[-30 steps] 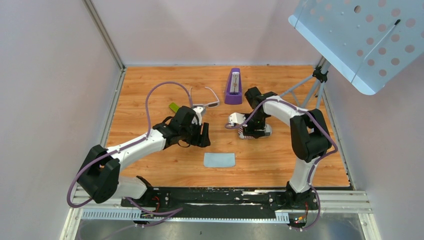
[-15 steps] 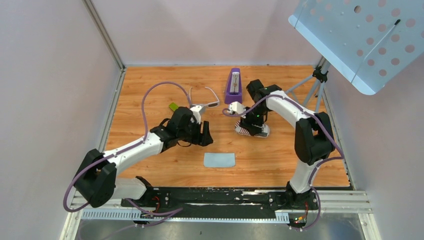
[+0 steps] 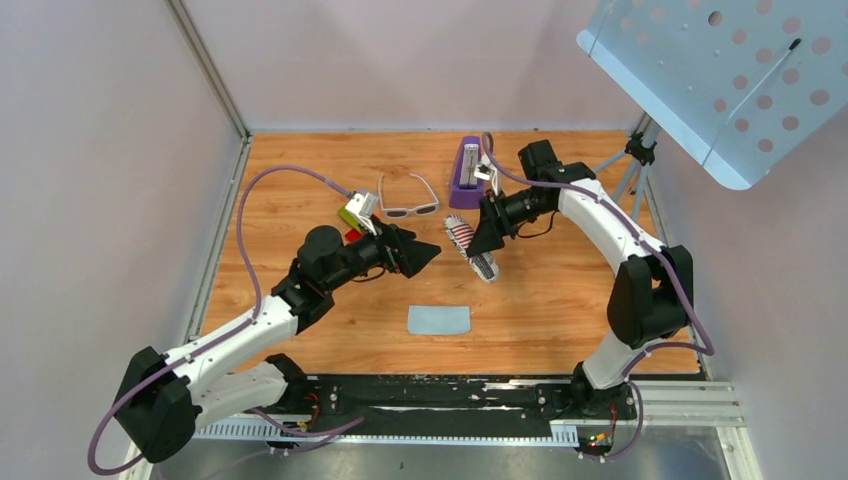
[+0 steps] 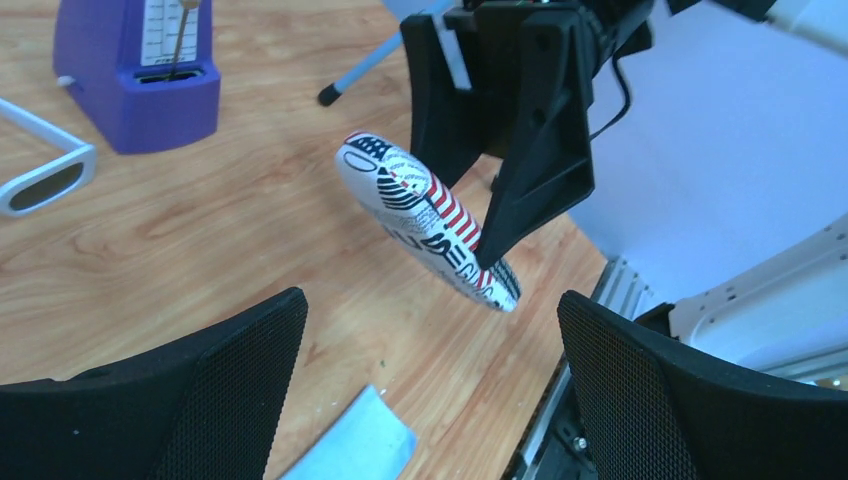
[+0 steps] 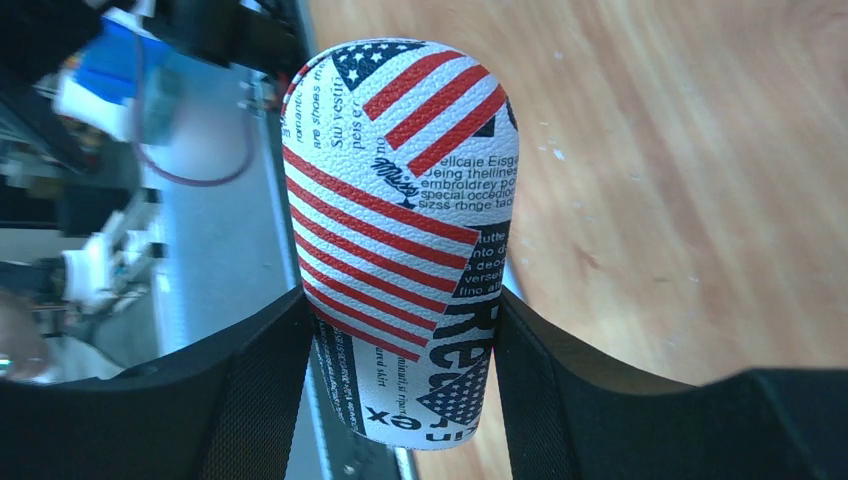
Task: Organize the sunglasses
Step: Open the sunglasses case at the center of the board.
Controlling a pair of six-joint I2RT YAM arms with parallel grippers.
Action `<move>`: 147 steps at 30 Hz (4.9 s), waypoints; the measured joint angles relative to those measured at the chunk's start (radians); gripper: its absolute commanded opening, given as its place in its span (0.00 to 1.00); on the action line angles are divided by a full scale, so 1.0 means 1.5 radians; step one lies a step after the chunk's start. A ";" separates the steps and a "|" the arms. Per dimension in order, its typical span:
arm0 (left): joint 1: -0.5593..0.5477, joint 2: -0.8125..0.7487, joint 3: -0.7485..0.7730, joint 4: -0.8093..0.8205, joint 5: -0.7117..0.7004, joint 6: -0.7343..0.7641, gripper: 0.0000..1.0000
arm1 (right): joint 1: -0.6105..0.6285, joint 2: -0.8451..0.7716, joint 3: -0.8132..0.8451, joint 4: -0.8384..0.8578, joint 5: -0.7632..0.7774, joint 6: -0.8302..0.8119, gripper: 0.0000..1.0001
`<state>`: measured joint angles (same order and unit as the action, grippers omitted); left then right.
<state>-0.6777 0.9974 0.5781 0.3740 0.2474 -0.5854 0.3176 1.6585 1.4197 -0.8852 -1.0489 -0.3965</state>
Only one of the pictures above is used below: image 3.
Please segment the light blue cleaning cloth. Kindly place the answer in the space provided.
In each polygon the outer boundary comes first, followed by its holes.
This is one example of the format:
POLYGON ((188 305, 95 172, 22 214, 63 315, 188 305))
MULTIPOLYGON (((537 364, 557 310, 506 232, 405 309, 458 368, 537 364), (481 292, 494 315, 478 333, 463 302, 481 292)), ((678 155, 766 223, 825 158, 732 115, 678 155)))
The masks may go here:
POLYGON ((469 306, 411 305, 407 331, 412 335, 453 336, 471 331, 469 306))

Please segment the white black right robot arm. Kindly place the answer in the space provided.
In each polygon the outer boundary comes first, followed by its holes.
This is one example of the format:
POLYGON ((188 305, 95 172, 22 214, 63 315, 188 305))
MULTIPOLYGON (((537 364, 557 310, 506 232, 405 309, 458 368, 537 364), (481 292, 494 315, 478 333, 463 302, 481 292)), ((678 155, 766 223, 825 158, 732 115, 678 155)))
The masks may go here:
POLYGON ((664 245, 627 216, 586 164, 560 162, 549 141, 529 143, 518 158, 526 189, 485 194, 465 251, 476 257, 501 249, 522 224, 557 212, 601 252, 614 273, 606 309, 609 330, 575 367, 570 392, 577 413, 596 417, 620 394, 645 354, 691 324, 693 259, 685 247, 664 245))

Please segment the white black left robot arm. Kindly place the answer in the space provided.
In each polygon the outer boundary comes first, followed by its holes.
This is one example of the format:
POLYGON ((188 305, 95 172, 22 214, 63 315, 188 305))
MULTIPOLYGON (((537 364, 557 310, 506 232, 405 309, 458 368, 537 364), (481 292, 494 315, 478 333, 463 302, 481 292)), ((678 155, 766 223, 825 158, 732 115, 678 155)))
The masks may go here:
POLYGON ((294 337, 334 306, 333 293, 372 269, 411 278, 441 252, 395 224, 377 225, 346 244, 329 225, 310 230, 288 274, 251 308, 213 332, 159 353, 135 353, 115 398, 115 418, 141 457, 160 463, 193 435, 233 414, 274 405, 298 411, 306 400, 303 373, 277 354, 242 373, 235 367, 259 351, 294 337))

